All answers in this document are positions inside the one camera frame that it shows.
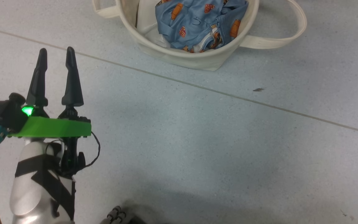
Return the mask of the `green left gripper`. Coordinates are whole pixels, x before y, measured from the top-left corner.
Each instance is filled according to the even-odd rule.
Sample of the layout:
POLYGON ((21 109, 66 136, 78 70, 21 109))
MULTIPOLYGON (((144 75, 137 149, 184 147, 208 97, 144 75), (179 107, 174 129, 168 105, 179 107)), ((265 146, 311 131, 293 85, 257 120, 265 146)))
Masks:
MULTIPOLYGON (((66 68, 68 70, 66 89, 62 97, 62 105, 80 107, 84 105, 75 50, 67 48, 66 68)), ((26 103, 38 107, 48 106, 45 97, 45 74, 48 69, 47 50, 39 51, 38 60, 31 79, 26 103)), ((91 123, 68 120, 50 119, 35 116, 34 106, 24 106, 22 112, 28 116, 27 122, 18 133, 9 133, 8 137, 18 138, 68 138, 87 137, 91 135, 91 123)))

